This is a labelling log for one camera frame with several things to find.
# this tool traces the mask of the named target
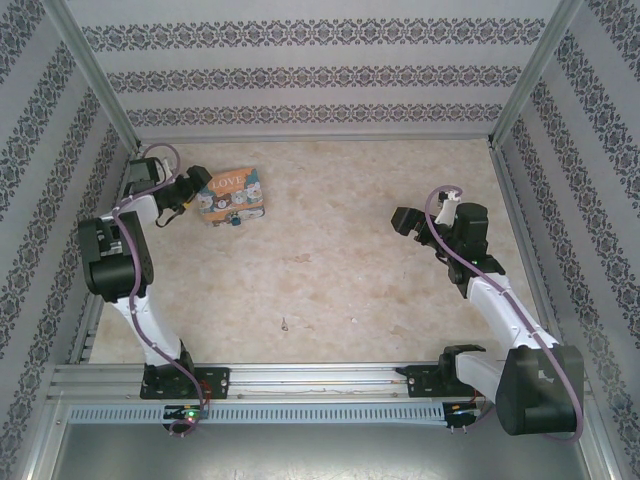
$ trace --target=small box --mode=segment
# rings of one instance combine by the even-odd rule
[[[264,215],[260,179],[255,168],[241,168],[212,175],[198,193],[200,213],[213,226],[239,225]]]

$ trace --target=metal frame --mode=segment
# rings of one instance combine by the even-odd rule
[[[542,71],[553,56],[553,51],[583,3],[583,0],[560,0],[509,100],[502,109],[491,135],[489,135],[494,145],[500,145],[504,141],[533,87],[542,75]]]
[[[434,411],[443,401],[463,401],[465,398],[425,399],[409,398],[407,379],[396,373],[395,368],[406,363],[354,363],[354,364],[256,364],[256,365],[207,365],[225,366],[231,369],[229,397],[216,403],[219,408],[242,409],[259,407],[265,409],[305,408],[358,411],[367,408],[378,411],[397,410],[387,418],[371,420],[331,417],[329,423],[411,423],[415,425],[442,425],[442,421],[431,415],[403,413],[403,409],[418,411],[433,407]],[[56,461],[63,444],[67,425],[71,423],[150,423],[126,415],[116,415],[83,422],[74,420],[78,408],[91,410],[91,406],[114,412],[136,407],[157,407],[184,404],[184,400],[141,400],[138,397],[142,365],[61,365],[56,367],[42,417],[38,424],[35,441],[31,449],[22,480],[49,480],[54,473]],[[585,430],[580,447],[594,479],[618,480],[618,470],[611,447],[590,390],[585,392]],[[256,419],[240,418],[236,415],[221,416],[209,423],[265,423]],[[287,419],[284,423],[310,423],[302,418]]]
[[[527,101],[530,91],[551,58],[553,50],[575,16],[581,0],[561,0],[534,54],[519,79],[491,135],[488,147],[525,272],[538,308],[540,322],[557,338],[560,337],[549,299],[544,289],[531,241],[526,232],[522,212],[518,208],[513,186],[505,172],[504,159],[495,148],[504,139]],[[45,0],[47,12],[69,45],[80,68],[96,91],[111,121],[130,151],[139,141],[124,110],[111,89],[91,48],[84,39],[65,0]],[[317,140],[408,140],[408,139],[472,139],[480,135],[393,134],[393,135],[301,135],[301,136],[200,136],[191,142],[248,142],[248,141],[317,141]],[[91,295],[85,310],[78,343],[71,362],[81,362],[90,351],[92,332],[102,311],[102,299]],[[421,405],[430,399],[412,399],[407,394],[407,380],[395,372],[407,363],[378,364],[315,364],[315,365],[225,365],[231,368],[229,398],[224,405]],[[42,410],[34,442],[21,479],[50,479],[63,443],[65,431],[77,406],[136,406],[158,407],[182,401],[140,400],[139,388],[142,365],[64,365],[53,374],[47,399]],[[450,398],[447,401],[463,399]],[[594,479],[621,479],[613,451],[604,429],[600,412],[585,385],[585,429],[580,447],[589,473]]]
[[[127,150],[134,150],[139,144],[138,136],[107,80],[107,76],[93,54],[87,39],[71,13],[66,0],[44,0],[42,3],[73,54],[87,82],[96,93],[100,104],[106,110],[111,123],[116,127],[120,138],[127,146]]]

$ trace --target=beige floor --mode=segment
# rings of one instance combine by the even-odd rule
[[[193,209],[145,229],[157,302],[196,362],[422,361],[450,344],[495,347],[433,251],[390,224],[397,206],[423,209],[445,183],[488,207],[489,252],[534,312],[484,141],[178,148],[185,168],[257,167],[265,196],[266,216],[239,227],[207,227]],[[106,305],[91,362],[142,361]]]

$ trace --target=pink cable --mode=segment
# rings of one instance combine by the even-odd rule
[[[440,187],[437,187],[435,190],[433,190],[427,197],[427,203],[424,207],[424,215],[427,220],[427,225],[429,227],[429,230],[431,231],[433,238],[435,238],[435,240],[438,242],[438,244],[442,247],[442,249],[445,252],[447,252],[452,258],[456,259],[458,262],[460,262],[462,265],[467,267],[473,273],[475,273],[479,277],[486,280],[486,282],[489,285],[491,285],[493,288],[495,288],[500,293],[500,295],[502,295],[507,299],[507,302],[509,302],[509,305],[511,305],[511,308],[513,308],[513,310],[516,312],[516,315],[518,315],[518,318],[520,318],[520,320],[522,320],[522,322],[524,323],[524,326],[527,329],[527,331],[531,334],[531,336],[538,343],[542,351],[549,358],[549,362],[551,362],[553,369],[558,374],[558,377],[560,377],[560,380],[562,381],[562,384],[564,385],[564,388],[567,390],[567,393],[569,394],[569,398],[571,399],[571,404],[573,405],[573,409],[576,414],[576,431],[569,438],[558,438],[552,435],[545,435],[545,436],[558,443],[569,443],[569,444],[575,443],[582,436],[582,431],[584,429],[584,417],[582,413],[582,407],[580,406],[580,400],[578,399],[578,395],[573,389],[573,385],[571,385],[571,382],[569,381],[567,374],[564,372],[564,370],[558,363],[558,360],[556,359],[556,357],[553,356],[553,353],[551,352],[549,347],[547,347],[547,344],[544,343],[542,338],[540,338],[540,335],[536,331],[535,327],[531,324],[531,322],[529,322],[529,319],[524,314],[524,312],[520,309],[516,301],[511,297],[509,292],[505,290],[500,284],[492,280],[491,277],[489,277],[486,273],[481,271],[479,268],[477,268],[473,264],[467,262],[464,258],[462,258],[460,255],[454,252],[451,248],[449,248],[449,246],[444,242],[442,237],[440,237],[440,235],[438,234],[436,227],[433,225],[433,221],[431,220],[431,216],[429,215],[429,207],[431,206],[431,201],[433,200],[433,197],[437,195],[439,192],[449,192],[452,190],[458,196],[462,195],[462,189],[460,187],[457,187],[455,185],[442,185]]]
[[[129,310],[131,311],[131,319],[133,322],[133,327],[144,343],[146,343],[154,352],[156,352],[158,355],[164,358],[167,362],[169,362],[171,365],[177,368],[184,376],[186,376],[189,380],[191,380],[191,383],[193,383],[196,387],[196,392],[198,392],[198,401],[200,403],[200,413],[202,413],[204,412],[204,396],[202,395],[202,388],[200,388],[200,383],[198,382],[198,379],[194,377],[191,374],[191,372],[189,372],[186,368],[184,368],[182,365],[176,362],[173,358],[171,358],[169,355],[167,355],[162,350],[160,350],[156,346],[156,344],[153,343],[149,339],[149,337],[145,335],[145,333],[142,331],[142,328],[140,328],[140,323],[138,322],[138,316],[136,314],[136,309],[135,309],[135,298],[136,298],[136,295],[138,294],[138,290],[140,290],[140,284],[142,283],[142,270],[140,268],[140,256],[138,255],[138,249],[136,247],[135,242],[133,241],[133,238],[131,237],[131,234],[127,230],[127,227],[124,225],[124,223],[122,223],[122,220],[120,220],[119,218],[119,215],[120,215],[119,212],[122,207],[124,207],[125,205],[133,202],[134,200],[144,195],[149,195],[150,193],[153,193],[156,190],[161,189],[162,187],[173,182],[173,180],[178,176],[178,172],[180,171],[180,154],[173,147],[173,145],[169,145],[168,143],[154,143],[153,145],[150,145],[149,147],[147,147],[147,149],[144,152],[142,152],[142,158],[145,158],[147,156],[147,153],[149,152],[149,150],[156,147],[167,147],[171,149],[175,154],[176,168],[172,172],[171,176],[167,178],[164,182],[156,185],[155,187],[149,188],[144,192],[137,193],[135,195],[130,195],[126,198],[123,198],[120,201],[120,203],[118,203],[118,205],[116,205],[113,208],[113,210],[111,211],[111,214],[113,215],[113,220],[116,222],[116,225],[118,225],[118,227],[120,228],[121,235],[124,237],[125,241],[129,245],[129,250],[131,251],[131,259],[133,260],[133,271],[134,271],[135,281],[133,284],[133,288],[131,289],[131,293],[129,294]],[[169,434],[171,435],[174,434],[174,428],[177,425],[186,425],[189,428],[180,434],[181,437],[184,437],[185,435],[192,433],[196,429],[199,422],[200,422],[199,415],[196,417],[195,421],[193,422],[189,422],[184,419],[176,420],[171,425],[169,425]]]

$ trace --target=floral pattern wall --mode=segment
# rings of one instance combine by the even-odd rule
[[[584,3],[501,146],[623,478],[640,477],[639,7]]]
[[[0,479],[19,471],[87,288],[76,227],[109,208],[127,151],[42,4],[0,1]]]
[[[69,0],[143,141],[488,134],[558,0],[353,3]]]

